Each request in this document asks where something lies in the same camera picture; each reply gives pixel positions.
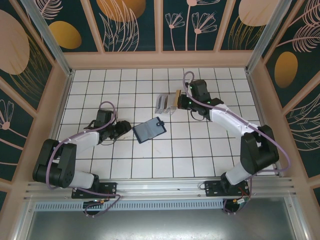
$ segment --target black grid line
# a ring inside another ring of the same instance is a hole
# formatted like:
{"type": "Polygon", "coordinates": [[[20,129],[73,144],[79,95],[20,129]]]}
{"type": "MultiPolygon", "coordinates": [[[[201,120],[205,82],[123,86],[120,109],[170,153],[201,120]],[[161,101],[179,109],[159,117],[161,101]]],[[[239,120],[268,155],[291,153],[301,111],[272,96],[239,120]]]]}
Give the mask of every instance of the black grid line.
{"type": "MultiPolygon", "coordinates": [[[[120,87],[121,84],[119,84],[119,90],[118,90],[118,102],[116,103],[116,110],[118,111],[118,105],[119,105],[119,95],[120,95],[120,87]]],[[[113,161],[114,161],[114,151],[115,151],[115,144],[112,145],[112,156],[111,156],[111,166],[110,166],[110,178],[111,178],[111,174],[112,174],[112,165],[113,165],[113,161]]]]}

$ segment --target white tile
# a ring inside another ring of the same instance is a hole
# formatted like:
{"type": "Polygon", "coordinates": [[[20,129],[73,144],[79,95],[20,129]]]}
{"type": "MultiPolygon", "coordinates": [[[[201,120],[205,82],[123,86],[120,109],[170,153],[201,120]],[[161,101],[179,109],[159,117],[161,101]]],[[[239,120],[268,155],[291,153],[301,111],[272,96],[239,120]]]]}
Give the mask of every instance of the white tile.
{"type": "Polygon", "coordinates": [[[251,92],[237,92],[236,96],[240,106],[255,105],[251,92]]]}
{"type": "Polygon", "coordinates": [[[102,95],[94,94],[94,95],[86,95],[84,100],[84,109],[98,109],[101,103],[102,95]]]}
{"type": "Polygon", "coordinates": [[[190,139],[173,139],[172,151],[175,158],[192,157],[190,139]]]}
{"type": "Polygon", "coordinates": [[[220,99],[220,93],[219,92],[210,92],[211,99],[220,99]]]}
{"type": "Polygon", "coordinates": [[[168,69],[167,68],[154,68],[153,69],[153,80],[168,80],[168,69]]]}
{"type": "Polygon", "coordinates": [[[77,159],[92,159],[92,154],[94,152],[93,147],[89,147],[88,149],[80,152],[79,154],[76,155],[77,159]]]}
{"type": "Polygon", "coordinates": [[[219,92],[234,92],[234,84],[231,79],[217,80],[219,92]]]}
{"type": "Polygon", "coordinates": [[[63,124],[78,124],[80,123],[82,109],[66,109],[64,111],[63,124]]]}
{"type": "Polygon", "coordinates": [[[182,78],[184,77],[183,68],[169,68],[168,71],[170,80],[182,80],[182,78]]]}
{"type": "Polygon", "coordinates": [[[245,69],[241,67],[230,68],[232,79],[247,79],[245,69]]]}
{"type": "Polygon", "coordinates": [[[188,122],[171,123],[172,139],[190,139],[188,122]]]}
{"type": "Polygon", "coordinates": [[[214,162],[212,157],[194,157],[194,176],[195,177],[214,177],[214,162]]]}
{"type": "Polygon", "coordinates": [[[133,141],[131,140],[116,141],[113,147],[113,158],[114,159],[131,159],[132,146],[133,146],[133,141]]]}
{"type": "Polygon", "coordinates": [[[247,79],[233,79],[234,89],[236,92],[250,92],[247,79]]]}
{"type": "Polygon", "coordinates": [[[233,159],[234,165],[237,165],[238,163],[240,163],[240,156],[233,156],[232,159],[233,159]]]}
{"type": "Polygon", "coordinates": [[[137,107],[134,114],[135,123],[144,123],[152,119],[152,107],[137,107]]]}
{"type": "Polygon", "coordinates": [[[238,106],[238,100],[235,92],[220,92],[220,99],[227,106],[238,106]]]}
{"type": "Polygon", "coordinates": [[[63,124],[63,125],[61,125],[58,140],[62,141],[62,140],[65,140],[66,138],[69,138],[69,137],[77,134],[78,128],[79,128],[78,124],[63,124]]]}
{"type": "Polygon", "coordinates": [[[76,70],[74,74],[74,82],[88,82],[90,70],[76,70]]]}
{"type": "Polygon", "coordinates": [[[120,81],[121,69],[108,69],[105,73],[105,81],[120,81]]]}
{"type": "MultiPolygon", "coordinates": [[[[194,80],[200,79],[199,68],[184,68],[183,70],[184,70],[184,73],[189,72],[189,71],[193,72],[194,73],[194,80]]],[[[191,76],[192,76],[191,74],[188,74],[185,79],[191,80],[191,76]]]]}
{"type": "Polygon", "coordinates": [[[228,108],[234,112],[235,114],[237,114],[238,116],[241,117],[241,113],[240,113],[240,108],[238,106],[228,106],[228,108]]]}
{"type": "Polygon", "coordinates": [[[169,91],[170,93],[175,93],[177,90],[181,90],[182,93],[185,93],[184,86],[180,80],[170,80],[169,81],[169,91]]]}
{"type": "Polygon", "coordinates": [[[87,82],[73,82],[71,86],[70,94],[86,94],[87,92],[87,82]]]}
{"type": "Polygon", "coordinates": [[[207,122],[190,122],[190,133],[192,139],[208,139],[207,122]]]}
{"type": "Polygon", "coordinates": [[[85,173],[90,173],[90,168],[91,168],[91,159],[75,161],[75,170],[82,171],[85,173]]]}
{"type": "Polygon", "coordinates": [[[122,69],[121,81],[135,81],[137,79],[137,69],[122,69]]]}
{"type": "Polygon", "coordinates": [[[242,117],[247,121],[259,120],[255,106],[240,106],[242,117]]]}
{"type": "Polygon", "coordinates": [[[92,120],[97,119],[98,109],[83,109],[81,116],[81,124],[89,124],[92,120]]]}
{"type": "Polygon", "coordinates": [[[153,81],[153,92],[154,93],[168,93],[169,92],[169,81],[153,81]]]}
{"type": "Polygon", "coordinates": [[[204,116],[199,115],[197,111],[193,111],[191,115],[191,111],[187,111],[189,114],[189,122],[206,122],[207,119],[204,116]]]}
{"type": "Polygon", "coordinates": [[[191,145],[194,157],[208,157],[212,155],[209,139],[191,139],[191,145]]]}
{"type": "Polygon", "coordinates": [[[114,149],[113,142],[113,140],[103,141],[103,145],[99,144],[95,146],[93,150],[93,159],[111,159],[114,149]]]}
{"type": "Polygon", "coordinates": [[[219,125],[218,123],[208,121],[208,128],[209,128],[209,137],[211,139],[228,137],[226,129],[221,125],[219,125]]]}
{"type": "Polygon", "coordinates": [[[203,80],[216,79],[215,71],[211,67],[199,68],[199,71],[200,71],[200,78],[203,80]]]}
{"type": "MultiPolygon", "coordinates": [[[[117,108],[118,107],[118,94],[104,94],[102,95],[102,99],[101,102],[111,102],[113,103],[114,107],[117,108]]],[[[112,109],[112,106],[109,103],[105,103],[101,106],[103,109],[112,109]]]]}
{"type": "Polygon", "coordinates": [[[213,163],[214,163],[214,171],[215,171],[216,177],[220,177],[222,174],[231,170],[234,167],[232,157],[230,156],[223,156],[223,157],[214,156],[213,163]]]}
{"type": "Polygon", "coordinates": [[[176,109],[171,115],[171,122],[188,122],[188,111],[176,109]]]}
{"type": "Polygon", "coordinates": [[[171,140],[153,140],[153,158],[171,158],[171,140]]]}
{"type": "Polygon", "coordinates": [[[208,90],[208,92],[210,93],[216,93],[219,92],[218,90],[218,85],[217,85],[217,80],[206,80],[206,88],[208,90]]]}
{"type": "Polygon", "coordinates": [[[135,122],[135,109],[134,108],[119,108],[118,112],[118,119],[119,121],[126,120],[129,123],[135,122]]]}
{"type": "Polygon", "coordinates": [[[86,94],[102,94],[104,89],[104,82],[89,82],[86,94]]]}
{"type": "Polygon", "coordinates": [[[152,80],[152,69],[138,69],[137,80],[152,80]]]}
{"type": "Polygon", "coordinates": [[[93,159],[91,173],[97,174],[99,179],[109,179],[111,172],[111,159],[93,159]]]}
{"type": "Polygon", "coordinates": [[[240,156],[241,140],[237,138],[229,138],[232,156],[240,156]]]}
{"type": "Polygon", "coordinates": [[[131,178],[132,159],[113,159],[111,166],[112,179],[131,178]]]}
{"type": "Polygon", "coordinates": [[[215,68],[214,71],[216,79],[231,79],[229,68],[215,68]]]}
{"type": "Polygon", "coordinates": [[[119,108],[134,108],[136,101],[135,94],[120,94],[119,95],[119,108]]]}
{"type": "Polygon", "coordinates": [[[120,82],[120,93],[121,94],[135,94],[136,93],[136,82],[135,81],[121,81],[120,82]]]}
{"type": "Polygon", "coordinates": [[[173,158],[173,174],[175,178],[194,177],[192,158],[173,158]]]}
{"type": "Polygon", "coordinates": [[[152,107],[152,94],[141,93],[135,96],[135,107],[152,107]]]}
{"type": "Polygon", "coordinates": [[[173,177],[172,158],[154,158],[153,159],[153,177],[154,178],[172,178],[173,177]]]}
{"type": "Polygon", "coordinates": [[[134,158],[152,158],[152,140],[139,143],[137,140],[133,141],[133,157],[134,158]]]}
{"type": "Polygon", "coordinates": [[[67,109],[82,109],[85,95],[70,95],[66,104],[67,109]]]}
{"type": "Polygon", "coordinates": [[[103,87],[103,94],[119,94],[119,81],[106,81],[103,87]]]}
{"type": "Polygon", "coordinates": [[[133,179],[152,178],[152,159],[151,158],[132,159],[132,178],[133,179]]]}
{"type": "Polygon", "coordinates": [[[104,82],[106,70],[91,70],[89,81],[104,82]]]}
{"type": "Polygon", "coordinates": [[[166,122],[164,124],[164,128],[165,128],[166,132],[154,137],[153,139],[171,139],[171,126],[170,126],[170,123],[166,122]]]}
{"type": "Polygon", "coordinates": [[[151,94],[152,93],[152,81],[137,81],[136,82],[137,94],[151,94]]]}
{"type": "Polygon", "coordinates": [[[229,140],[227,138],[211,138],[212,156],[231,156],[229,140]]]}

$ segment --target purple cable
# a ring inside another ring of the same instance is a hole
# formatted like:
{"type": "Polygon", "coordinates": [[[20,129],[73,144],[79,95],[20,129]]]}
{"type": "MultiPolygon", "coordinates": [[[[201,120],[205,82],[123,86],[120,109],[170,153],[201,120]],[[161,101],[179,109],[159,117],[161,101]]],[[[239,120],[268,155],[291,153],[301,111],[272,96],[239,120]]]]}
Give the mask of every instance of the purple cable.
{"type": "Polygon", "coordinates": [[[59,149],[63,144],[65,144],[66,142],[69,142],[69,141],[71,141],[72,139],[74,139],[74,138],[76,138],[76,137],[79,137],[79,136],[81,136],[81,135],[83,135],[83,134],[85,134],[85,133],[97,132],[97,131],[99,131],[99,130],[101,130],[101,129],[104,129],[105,127],[107,127],[109,124],[111,124],[111,123],[116,119],[116,108],[115,108],[115,105],[113,105],[113,103],[110,102],[110,101],[104,101],[104,102],[102,102],[102,103],[99,105],[99,109],[101,108],[101,106],[102,106],[103,104],[110,104],[110,105],[112,106],[112,108],[113,108],[113,114],[112,114],[112,117],[111,117],[111,119],[110,119],[110,121],[109,121],[108,123],[106,123],[106,124],[103,125],[102,127],[99,127],[99,128],[96,128],[96,129],[91,129],[91,130],[88,130],[88,131],[79,132],[79,133],[77,133],[77,134],[75,134],[75,135],[73,135],[73,136],[71,136],[71,137],[68,137],[67,139],[61,141],[61,142],[55,147],[55,149],[53,150],[53,152],[52,152],[52,154],[51,154],[51,157],[50,157],[50,159],[49,159],[48,167],[47,167],[47,169],[46,169],[46,174],[45,174],[45,184],[47,185],[47,187],[48,187],[49,189],[53,190],[53,189],[56,189],[56,188],[57,188],[57,186],[55,186],[55,187],[51,187],[51,186],[50,186],[49,174],[50,174],[50,168],[51,168],[52,162],[53,162],[53,160],[54,160],[54,157],[55,157],[58,149],[59,149]]]}
{"type": "Polygon", "coordinates": [[[238,121],[240,121],[241,123],[243,124],[246,124],[249,128],[251,128],[252,130],[254,130],[255,132],[257,132],[258,134],[260,134],[261,136],[263,136],[264,138],[266,138],[267,140],[269,140],[272,144],[274,144],[285,156],[287,162],[288,162],[288,165],[285,167],[285,168],[282,168],[282,169],[273,169],[273,170],[261,170],[260,172],[284,172],[286,170],[288,170],[290,167],[291,167],[291,160],[290,160],[290,157],[288,156],[288,154],[286,153],[286,151],[275,141],[273,140],[271,137],[269,137],[268,135],[264,134],[262,131],[260,131],[259,129],[255,128],[254,126],[251,126],[249,122],[243,120],[241,117],[237,116],[235,113],[233,113],[232,111],[228,111],[222,107],[218,107],[218,106],[211,106],[211,105],[208,105],[208,104],[204,104],[200,101],[197,101],[195,100],[191,95],[190,93],[188,92],[188,88],[186,86],[186,76],[188,74],[192,74],[192,80],[191,82],[195,79],[195,74],[192,72],[192,71],[187,71],[184,75],[183,75],[183,87],[184,87],[184,90],[185,90],[185,93],[186,95],[191,99],[193,100],[195,103],[201,105],[201,106],[204,106],[204,107],[207,107],[207,108],[211,108],[211,109],[216,109],[216,110],[219,110],[219,111],[222,111],[222,112],[225,112],[226,114],[229,114],[231,116],[233,116],[235,119],[237,119],[238,121]]]}

